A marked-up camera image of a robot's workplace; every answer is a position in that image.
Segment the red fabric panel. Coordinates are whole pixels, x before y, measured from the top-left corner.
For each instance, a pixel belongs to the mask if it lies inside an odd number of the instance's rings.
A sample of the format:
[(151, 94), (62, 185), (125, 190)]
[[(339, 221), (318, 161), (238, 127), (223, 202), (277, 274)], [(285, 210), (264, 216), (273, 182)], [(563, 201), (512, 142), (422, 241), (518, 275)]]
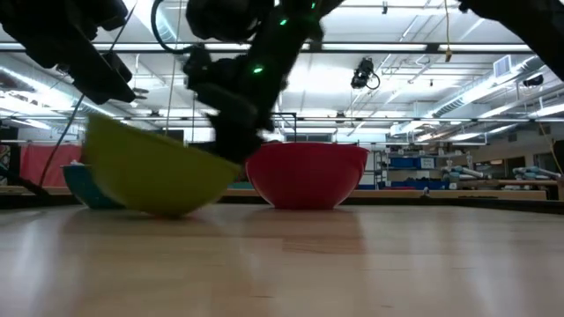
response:
[[(19, 175), (34, 184), (39, 184), (45, 165), (50, 154), (55, 149), (54, 145), (29, 144), (20, 148)], [(65, 187), (62, 166), (69, 165), (72, 161), (79, 161), (82, 147), (75, 144), (62, 144), (58, 147), (55, 156), (46, 172), (43, 187)]]

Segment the red plastic bowl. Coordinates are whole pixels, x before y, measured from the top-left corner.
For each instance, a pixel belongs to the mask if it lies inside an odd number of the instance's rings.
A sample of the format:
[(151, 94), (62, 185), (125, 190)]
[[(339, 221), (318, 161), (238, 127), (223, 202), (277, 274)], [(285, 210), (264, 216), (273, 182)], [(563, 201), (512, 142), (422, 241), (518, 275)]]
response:
[(265, 144), (246, 162), (254, 190), (277, 209), (331, 210), (358, 186), (368, 150), (352, 144)]

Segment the black horizontal rig bar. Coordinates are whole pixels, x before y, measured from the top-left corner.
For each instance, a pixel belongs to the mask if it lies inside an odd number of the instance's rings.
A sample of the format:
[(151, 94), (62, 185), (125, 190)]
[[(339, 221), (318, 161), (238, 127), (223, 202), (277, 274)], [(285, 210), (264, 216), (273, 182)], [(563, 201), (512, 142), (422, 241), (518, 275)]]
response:
[[(124, 42), (115, 45), (111, 43), (94, 43), (93, 46), (99, 51), (113, 49), (122, 53), (158, 53), (163, 48), (156, 42)], [(301, 47), (305, 53), (336, 53), (336, 54), (441, 54), (447, 49), (455, 54), (477, 54), (477, 55), (527, 55), (533, 51), (525, 44), (490, 44), (490, 43), (463, 43), (442, 44), (438, 42), (415, 43), (415, 42), (324, 42), (306, 43)]]

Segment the long wooden workbench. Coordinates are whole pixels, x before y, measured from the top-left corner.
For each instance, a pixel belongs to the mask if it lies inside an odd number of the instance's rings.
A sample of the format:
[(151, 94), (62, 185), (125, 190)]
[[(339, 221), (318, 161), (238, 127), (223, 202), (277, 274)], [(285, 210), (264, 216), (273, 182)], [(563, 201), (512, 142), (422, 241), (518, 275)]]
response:
[[(432, 198), (498, 198), (504, 200), (546, 201), (547, 194), (541, 190), (433, 190)], [(423, 195), (418, 190), (354, 190), (350, 198), (418, 198)], [(224, 197), (260, 197), (254, 189), (228, 189)]]

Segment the silver ceiling air duct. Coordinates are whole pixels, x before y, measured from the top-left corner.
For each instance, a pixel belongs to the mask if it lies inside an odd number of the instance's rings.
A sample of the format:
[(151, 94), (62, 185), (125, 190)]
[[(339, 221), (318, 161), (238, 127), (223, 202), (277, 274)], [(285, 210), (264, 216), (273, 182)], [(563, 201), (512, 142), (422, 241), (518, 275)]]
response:
[(495, 78), (492, 70), (484, 76), (474, 79), (469, 84), (463, 85), (456, 92), (435, 103), (425, 114), (425, 118), (438, 118), (446, 113), (485, 97), (500, 90), (505, 85), (513, 84), (530, 75), (538, 73), (545, 63), (537, 56), (518, 57), (512, 56), (512, 73), (502, 78)]

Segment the teal plastic bowl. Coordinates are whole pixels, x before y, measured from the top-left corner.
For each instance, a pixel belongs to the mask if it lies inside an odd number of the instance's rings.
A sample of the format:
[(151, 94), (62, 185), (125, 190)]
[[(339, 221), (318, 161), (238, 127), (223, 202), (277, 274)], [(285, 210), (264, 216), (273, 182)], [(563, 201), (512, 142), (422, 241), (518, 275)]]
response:
[(62, 166), (63, 177), (70, 192), (91, 210), (119, 210), (123, 209), (117, 203), (104, 195), (93, 180), (89, 166)]

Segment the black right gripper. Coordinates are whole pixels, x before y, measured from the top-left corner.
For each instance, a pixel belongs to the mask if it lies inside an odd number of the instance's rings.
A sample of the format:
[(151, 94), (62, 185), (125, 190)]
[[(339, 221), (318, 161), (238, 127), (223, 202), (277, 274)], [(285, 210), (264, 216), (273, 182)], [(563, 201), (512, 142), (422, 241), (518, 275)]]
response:
[(272, 109), (287, 86), (287, 67), (280, 68), (267, 55), (212, 60), (207, 47), (199, 43), (189, 48), (182, 71), (186, 88), (198, 101), (217, 110), (206, 115), (214, 129), (215, 153), (242, 164), (266, 143), (263, 133), (275, 129)]

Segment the blue storage bins shelf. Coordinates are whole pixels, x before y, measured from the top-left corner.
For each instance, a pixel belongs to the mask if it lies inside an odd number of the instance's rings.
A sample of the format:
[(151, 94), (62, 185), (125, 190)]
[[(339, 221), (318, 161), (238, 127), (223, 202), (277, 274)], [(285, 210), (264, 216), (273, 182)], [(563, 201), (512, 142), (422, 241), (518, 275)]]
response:
[(376, 189), (441, 190), (449, 186), (436, 157), (380, 151), (373, 160)]

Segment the yellow-green plastic bowl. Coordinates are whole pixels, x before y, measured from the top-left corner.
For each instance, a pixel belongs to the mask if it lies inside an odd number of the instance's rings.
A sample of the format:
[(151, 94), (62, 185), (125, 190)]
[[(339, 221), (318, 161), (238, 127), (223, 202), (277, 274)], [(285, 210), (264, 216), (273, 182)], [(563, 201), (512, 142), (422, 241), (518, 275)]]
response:
[(128, 210), (182, 217), (216, 202), (241, 168), (167, 136), (91, 114), (83, 154), (100, 191)]

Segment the black stand leg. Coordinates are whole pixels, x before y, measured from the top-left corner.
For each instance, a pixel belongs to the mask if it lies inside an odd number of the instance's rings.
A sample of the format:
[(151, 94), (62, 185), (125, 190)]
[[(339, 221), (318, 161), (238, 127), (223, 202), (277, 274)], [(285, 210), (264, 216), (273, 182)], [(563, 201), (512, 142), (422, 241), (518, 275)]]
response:
[(0, 158), (0, 176), (6, 178), (11, 185), (22, 186), (37, 196), (48, 196), (48, 192), (39, 185), (22, 178), (20, 172), (20, 148), (16, 144), (7, 144), (6, 139), (15, 139), (19, 130), (15, 127), (0, 126), (0, 147), (7, 145), (10, 149), (10, 163), (7, 167), (2, 166)]

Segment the white ceiling air vent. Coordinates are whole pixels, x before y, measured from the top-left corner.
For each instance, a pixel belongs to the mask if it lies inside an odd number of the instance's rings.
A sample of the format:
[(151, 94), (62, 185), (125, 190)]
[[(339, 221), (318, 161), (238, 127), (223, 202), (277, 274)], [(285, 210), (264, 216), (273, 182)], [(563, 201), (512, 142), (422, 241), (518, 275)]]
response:
[(493, 74), (495, 78), (502, 78), (512, 73), (512, 56), (505, 55), (493, 63)]

